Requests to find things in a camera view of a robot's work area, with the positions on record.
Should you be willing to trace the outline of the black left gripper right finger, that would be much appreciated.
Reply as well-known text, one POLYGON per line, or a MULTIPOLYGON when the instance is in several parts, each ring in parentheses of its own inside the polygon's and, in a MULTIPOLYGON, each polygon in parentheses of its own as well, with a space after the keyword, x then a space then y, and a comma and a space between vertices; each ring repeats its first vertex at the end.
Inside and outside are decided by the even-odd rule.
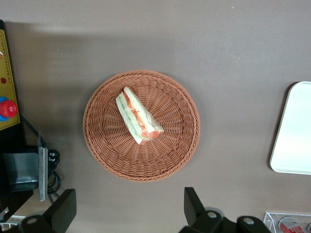
POLYGON ((193 187, 184 188, 184 214, 187 226, 182 233, 268 233, 264 223, 253 216, 241 216, 236 222, 217 209, 206 210, 193 187))

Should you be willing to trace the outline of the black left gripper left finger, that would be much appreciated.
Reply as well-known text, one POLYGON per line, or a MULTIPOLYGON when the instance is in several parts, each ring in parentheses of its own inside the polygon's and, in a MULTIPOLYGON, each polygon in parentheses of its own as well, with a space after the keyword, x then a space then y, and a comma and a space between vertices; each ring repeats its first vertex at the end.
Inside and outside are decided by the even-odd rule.
POLYGON ((77 213, 76 190, 67 189, 42 214, 25 218, 18 226, 21 233, 64 233, 77 213))

